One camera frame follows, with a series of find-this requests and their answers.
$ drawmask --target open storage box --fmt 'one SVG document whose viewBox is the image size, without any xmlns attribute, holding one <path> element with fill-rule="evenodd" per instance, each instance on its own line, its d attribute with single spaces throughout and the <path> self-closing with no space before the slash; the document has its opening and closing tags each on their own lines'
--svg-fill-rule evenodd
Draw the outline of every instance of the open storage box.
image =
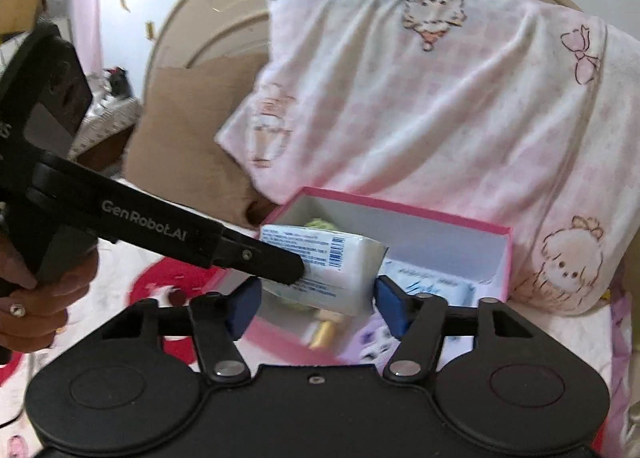
<svg viewBox="0 0 640 458">
<path fill-rule="evenodd" d="M 386 274 L 410 294 L 431 292 L 465 307 L 477 305 L 481 297 L 506 299 L 511 272 L 508 228 L 314 188 L 302 189 L 265 223 L 303 226 L 315 218 L 385 244 L 388 252 L 379 274 Z M 210 285 L 228 294 L 246 278 L 229 270 Z M 373 362 L 382 366 L 398 345 L 377 312 L 344 323 L 332 351 L 306 347 L 317 325 L 312 311 L 291 308 L 263 291 L 262 305 L 244 339 L 287 364 Z M 469 351 L 471 339 L 447 338 L 440 365 Z"/>
</svg>

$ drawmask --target brown fabric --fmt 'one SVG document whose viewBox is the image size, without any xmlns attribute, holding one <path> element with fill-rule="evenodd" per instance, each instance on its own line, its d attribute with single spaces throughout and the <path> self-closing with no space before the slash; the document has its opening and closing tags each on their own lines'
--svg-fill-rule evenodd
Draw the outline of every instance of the brown fabric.
<svg viewBox="0 0 640 458">
<path fill-rule="evenodd" d="M 273 210 L 214 136 L 251 92 L 266 54 L 160 68 L 129 143 L 124 177 L 148 193 L 250 227 Z"/>
</svg>

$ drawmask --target bow print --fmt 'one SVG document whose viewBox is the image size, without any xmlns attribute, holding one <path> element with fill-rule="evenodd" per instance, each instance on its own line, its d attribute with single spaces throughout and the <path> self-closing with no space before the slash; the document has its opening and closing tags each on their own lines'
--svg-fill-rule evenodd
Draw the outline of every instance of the bow print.
<svg viewBox="0 0 640 458">
<path fill-rule="evenodd" d="M 598 69 L 599 58 L 588 56 L 587 50 L 591 45 L 589 39 L 589 28 L 584 25 L 580 29 L 566 32 L 560 35 L 562 44 L 575 54 L 575 80 L 578 84 L 587 84 L 595 77 Z"/>
</svg>

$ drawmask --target barcode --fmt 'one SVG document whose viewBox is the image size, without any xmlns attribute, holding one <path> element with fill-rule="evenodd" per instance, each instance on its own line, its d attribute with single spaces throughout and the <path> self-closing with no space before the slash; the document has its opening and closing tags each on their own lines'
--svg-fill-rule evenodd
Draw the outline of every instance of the barcode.
<svg viewBox="0 0 640 458">
<path fill-rule="evenodd" d="M 342 255 L 344 254 L 344 238 L 334 237 L 329 248 L 329 266 L 338 269 L 342 266 Z"/>
</svg>

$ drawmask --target finger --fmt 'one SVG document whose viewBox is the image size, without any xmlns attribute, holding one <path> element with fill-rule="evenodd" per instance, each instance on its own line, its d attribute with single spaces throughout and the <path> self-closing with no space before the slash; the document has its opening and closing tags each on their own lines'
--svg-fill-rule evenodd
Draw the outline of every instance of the finger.
<svg viewBox="0 0 640 458">
<path fill-rule="evenodd" d="M 0 333 L 11 337 L 35 339 L 62 328 L 68 321 L 66 310 L 56 312 L 48 317 L 26 315 L 14 317 L 11 314 L 0 312 Z"/>
<path fill-rule="evenodd" d="M 56 333 L 48 333 L 42 337 L 15 337 L 12 335 L 5 335 L 0 333 L 0 346 L 4 346 L 9 350 L 21 353 L 32 353 L 44 348 L 49 348 L 53 344 Z"/>
<path fill-rule="evenodd" d="M 23 305 L 27 316 L 47 317 L 70 307 L 88 292 L 89 285 L 66 295 L 51 295 L 50 290 L 47 291 L 45 287 L 32 291 L 19 289 L 12 292 L 9 297 L 0 297 L 0 311 L 11 313 L 11 305 L 19 303 Z"/>
<path fill-rule="evenodd" d="M 4 233 L 0 233 L 0 278 L 25 289 L 33 289 L 37 284 L 36 278 Z"/>
<path fill-rule="evenodd" d="M 86 287 L 98 273 L 98 251 L 86 255 L 76 268 L 65 273 L 60 281 L 46 285 L 53 296 L 67 295 Z"/>
</svg>

